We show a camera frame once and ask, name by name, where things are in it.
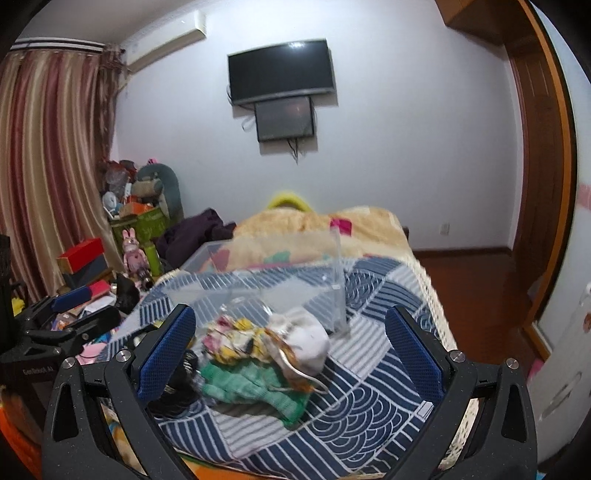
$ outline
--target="green knitted fabric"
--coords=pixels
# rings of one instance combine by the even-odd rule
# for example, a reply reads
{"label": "green knitted fabric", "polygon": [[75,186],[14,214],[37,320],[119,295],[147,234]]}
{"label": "green knitted fabric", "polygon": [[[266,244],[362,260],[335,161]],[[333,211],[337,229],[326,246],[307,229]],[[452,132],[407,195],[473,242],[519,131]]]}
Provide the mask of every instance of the green knitted fabric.
{"label": "green knitted fabric", "polygon": [[236,365],[211,361],[202,368],[201,376],[206,381],[202,389],[204,395],[224,403],[268,403],[281,414],[281,421],[287,428],[297,424],[310,398],[309,393],[270,390],[270,387],[289,387],[281,369],[276,364],[252,359]]}

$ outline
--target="plush toy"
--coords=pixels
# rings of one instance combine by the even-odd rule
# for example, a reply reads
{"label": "plush toy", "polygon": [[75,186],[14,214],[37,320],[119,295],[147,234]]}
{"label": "plush toy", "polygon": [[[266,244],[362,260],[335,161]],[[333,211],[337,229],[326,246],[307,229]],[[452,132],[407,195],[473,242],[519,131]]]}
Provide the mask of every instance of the plush toy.
{"label": "plush toy", "polygon": [[152,184],[156,192],[161,188],[161,193],[158,197],[158,206],[163,214],[170,219],[171,225],[183,219],[183,207],[178,189],[178,178],[172,168],[162,163],[145,165],[138,170],[136,178],[138,181],[159,180],[161,183]]}
{"label": "plush toy", "polygon": [[138,180],[131,186],[131,194],[143,199],[157,199],[162,193],[162,180]]}
{"label": "plush toy", "polygon": [[133,228],[129,232],[123,230],[123,252],[123,263],[129,276],[137,278],[145,289],[151,288],[154,281],[150,276],[148,257],[139,247]]}

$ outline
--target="small monitor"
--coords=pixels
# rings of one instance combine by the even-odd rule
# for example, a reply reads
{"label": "small monitor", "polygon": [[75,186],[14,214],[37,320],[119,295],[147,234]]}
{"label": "small monitor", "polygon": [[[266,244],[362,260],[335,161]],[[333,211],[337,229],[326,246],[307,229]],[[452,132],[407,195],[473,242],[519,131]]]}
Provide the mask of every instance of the small monitor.
{"label": "small monitor", "polygon": [[255,104],[259,142],[314,136],[314,111],[310,97],[291,97]]}

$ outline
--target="bedspread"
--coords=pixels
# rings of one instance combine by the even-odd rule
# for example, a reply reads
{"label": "bedspread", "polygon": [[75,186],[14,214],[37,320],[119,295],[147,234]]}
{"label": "bedspread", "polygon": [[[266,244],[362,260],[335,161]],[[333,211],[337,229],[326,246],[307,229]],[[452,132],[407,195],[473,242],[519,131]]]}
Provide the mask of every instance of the bedspread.
{"label": "bedspread", "polygon": [[[343,254],[348,257],[343,266],[351,334],[332,339],[330,358],[320,376],[331,385],[330,394],[312,396],[303,422],[294,432],[282,427],[272,411],[262,405],[210,408],[197,402],[177,419],[158,420],[179,451],[256,475],[298,480],[335,480],[351,475],[375,478],[383,475],[416,438],[433,406],[419,397],[385,337],[385,312],[402,304],[422,328],[438,336],[447,350],[456,348],[456,342],[430,280],[414,258],[394,215],[369,207],[330,216],[277,209],[240,224],[236,236],[326,229],[330,218],[335,217],[353,223],[352,236],[341,238]],[[261,274],[297,276],[297,271],[288,270],[270,269]],[[211,275],[180,272],[175,278],[165,279],[130,315],[122,332],[135,331],[171,311],[174,305],[161,292],[164,287],[198,282],[212,288],[215,281]],[[313,281],[308,276],[302,280]],[[197,317],[200,324],[211,320],[208,314]],[[105,351],[105,359],[112,357],[124,340],[116,335]],[[473,401],[442,467],[455,462],[477,409]]]}

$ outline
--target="pink bunny toy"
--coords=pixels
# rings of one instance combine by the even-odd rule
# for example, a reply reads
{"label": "pink bunny toy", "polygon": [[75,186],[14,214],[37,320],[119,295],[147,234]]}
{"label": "pink bunny toy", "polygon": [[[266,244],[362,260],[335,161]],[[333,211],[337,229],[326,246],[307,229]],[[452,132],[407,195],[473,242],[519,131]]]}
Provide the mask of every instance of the pink bunny toy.
{"label": "pink bunny toy", "polygon": [[130,276],[145,277],[145,274],[150,271],[150,264],[148,263],[148,257],[139,247],[133,228],[130,228],[129,232],[123,230],[123,252],[123,263],[127,273]]}

